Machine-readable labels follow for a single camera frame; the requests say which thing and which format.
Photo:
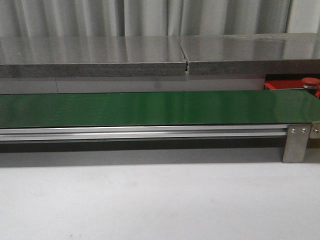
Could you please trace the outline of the red mushroom push button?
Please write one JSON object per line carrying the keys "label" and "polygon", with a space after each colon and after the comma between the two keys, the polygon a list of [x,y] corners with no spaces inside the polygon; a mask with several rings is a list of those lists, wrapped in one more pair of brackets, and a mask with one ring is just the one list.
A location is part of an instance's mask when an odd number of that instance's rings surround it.
{"label": "red mushroom push button", "polygon": [[320,79],[315,77],[304,77],[301,79],[303,88],[312,95],[316,95],[320,87]]}

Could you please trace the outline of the grey stone shelf slab left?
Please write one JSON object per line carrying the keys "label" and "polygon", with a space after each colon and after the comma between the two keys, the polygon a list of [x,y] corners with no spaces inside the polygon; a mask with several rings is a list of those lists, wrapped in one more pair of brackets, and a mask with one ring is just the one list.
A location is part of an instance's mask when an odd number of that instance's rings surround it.
{"label": "grey stone shelf slab left", "polygon": [[2,37],[2,78],[183,76],[177,38],[166,36]]}

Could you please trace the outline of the grey stone shelf slab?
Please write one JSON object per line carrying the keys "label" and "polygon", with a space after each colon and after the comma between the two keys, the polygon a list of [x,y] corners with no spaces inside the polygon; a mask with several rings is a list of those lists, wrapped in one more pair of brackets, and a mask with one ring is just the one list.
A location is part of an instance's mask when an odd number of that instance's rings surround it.
{"label": "grey stone shelf slab", "polygon": [[191,76],[320,72],[318,33],[182,36]]}
{"label": "grey stone shelf slab", "polygon": [[2,37],[2,78],[183,76],[177,38],[166,36]]}

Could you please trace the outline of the red plastic tray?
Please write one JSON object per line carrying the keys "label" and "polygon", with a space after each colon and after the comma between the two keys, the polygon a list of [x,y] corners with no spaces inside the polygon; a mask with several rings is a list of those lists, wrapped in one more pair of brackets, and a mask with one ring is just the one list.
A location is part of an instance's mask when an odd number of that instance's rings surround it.
{"label": "red plastic tray", "polygon": [[[320,79],[319,73],[301,73],[301,74],[267,74],[264,82],[265,90],[287,90],[287,89],[296,89],[304,90],[303,83],[301,80],[303,78],[317,78]],[[320,98],[320,88],[316,95],[318,99]]]}

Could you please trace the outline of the green conveyor belt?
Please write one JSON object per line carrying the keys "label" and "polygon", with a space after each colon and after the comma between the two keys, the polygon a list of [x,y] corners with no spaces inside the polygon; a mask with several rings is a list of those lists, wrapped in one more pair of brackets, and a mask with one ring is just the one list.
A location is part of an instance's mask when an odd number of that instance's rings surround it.
{"label": "green conveyor belt", "polygon": [[0,126],[303,124],[320,119],[320,101],[303,90],[5,94]]}

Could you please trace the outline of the grey stone shelf slab right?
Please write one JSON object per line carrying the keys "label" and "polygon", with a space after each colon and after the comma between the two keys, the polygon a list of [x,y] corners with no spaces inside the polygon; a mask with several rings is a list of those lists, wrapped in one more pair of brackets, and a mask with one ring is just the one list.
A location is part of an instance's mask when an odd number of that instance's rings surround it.
{"label": "grey stone shelf slab right", "polygon": [[320,72],[318,33],[182,36],[191,76]]}

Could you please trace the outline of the grey curtain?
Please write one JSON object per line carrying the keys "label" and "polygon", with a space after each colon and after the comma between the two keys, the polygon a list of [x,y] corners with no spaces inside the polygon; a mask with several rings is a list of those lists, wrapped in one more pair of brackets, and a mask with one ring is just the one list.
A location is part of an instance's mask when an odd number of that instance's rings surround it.
{"label": "grey curtain", "polygon": [[2,37],[318,33],[317,0],[3,0]]}

